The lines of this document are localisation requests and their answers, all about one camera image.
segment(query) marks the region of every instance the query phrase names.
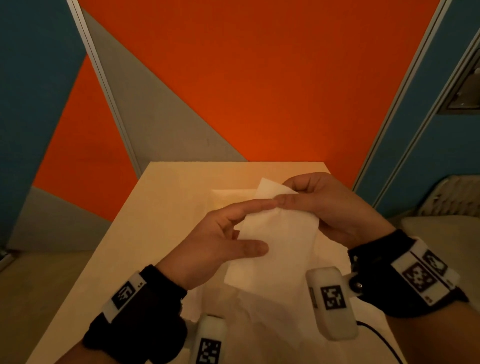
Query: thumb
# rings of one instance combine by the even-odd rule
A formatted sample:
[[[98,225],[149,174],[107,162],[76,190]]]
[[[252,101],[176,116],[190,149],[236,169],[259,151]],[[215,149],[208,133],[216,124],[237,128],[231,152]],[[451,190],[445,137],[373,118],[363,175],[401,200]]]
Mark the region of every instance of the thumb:
[[[268,249],[268,244],[261,240],[230,240],[225,244],[224,260],[263,256]]]
[[[315,212],[315,197],[312,194],[279,194],[274,197],[279,208]]]

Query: person's left hand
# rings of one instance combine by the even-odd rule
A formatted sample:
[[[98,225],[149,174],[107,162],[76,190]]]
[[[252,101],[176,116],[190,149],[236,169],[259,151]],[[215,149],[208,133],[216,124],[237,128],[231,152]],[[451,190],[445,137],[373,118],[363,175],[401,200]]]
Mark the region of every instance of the person's left hand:
[[[156,267],[174,283],[191,290],[207,282],[228,260],[267,254],[267,243],[236,240],[238,232],[233,227],[248,214],[276,206],[275,200],[250,200],[210,211]]]

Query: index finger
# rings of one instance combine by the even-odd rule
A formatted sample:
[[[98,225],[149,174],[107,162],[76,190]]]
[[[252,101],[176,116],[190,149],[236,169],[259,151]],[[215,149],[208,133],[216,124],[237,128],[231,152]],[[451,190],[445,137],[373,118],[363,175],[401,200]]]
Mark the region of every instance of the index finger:
[[[283,184],[297,192],[313,192],[315,185],[321,177],[321,172],[300,174],[287,179]]]
[[[212,211],[212,214],[220,227],[225,229],[234,222],[244,219],[248,214],[271,210],[277,205],[278,202],[272,199],[255,199],[225,206],[219,210]]]

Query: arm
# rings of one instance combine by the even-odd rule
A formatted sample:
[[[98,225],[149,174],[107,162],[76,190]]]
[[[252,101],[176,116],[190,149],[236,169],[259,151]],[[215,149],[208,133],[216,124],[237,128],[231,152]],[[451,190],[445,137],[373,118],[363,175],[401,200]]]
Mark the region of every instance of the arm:
[[[314,213],[320,219],[320,231],[348,249],[395,231],[328,173],[296,176],[284,184],[303,193],[277,196],[278,206]],[[454,302],[417,318],[387,317],[387,321],[410,364],[477,363],[480,358],[480,315],[466,303]]]
[[[168,279],[186,290],[207,282],[220,266],[232,259],[263,256],[268,245],[258,240],[236,240],[233,227],[247,214],[277,206],[274,200],[250,200],[209,212],[191,233],[156,264]],[[100,350],[82,342],[73,346],[56,364],[116,364]]]

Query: hand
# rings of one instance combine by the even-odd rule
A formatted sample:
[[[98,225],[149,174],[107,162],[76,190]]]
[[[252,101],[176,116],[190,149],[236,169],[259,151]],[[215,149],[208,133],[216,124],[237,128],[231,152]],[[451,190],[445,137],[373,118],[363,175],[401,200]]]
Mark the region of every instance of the hand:
[[[236,240],[238,232],[233,227],[248,214],[276,206],[275,200],[250,200],[210,211],[156,267],[174,283],[191,290],[207,282],[228,260],[267,254],[267,243]]]
[[[348,249],[395,231],[395,227],[331,174],[302,174],[283,183],[299,194],[275,197],[278,207],[314,213],[319,230]]]

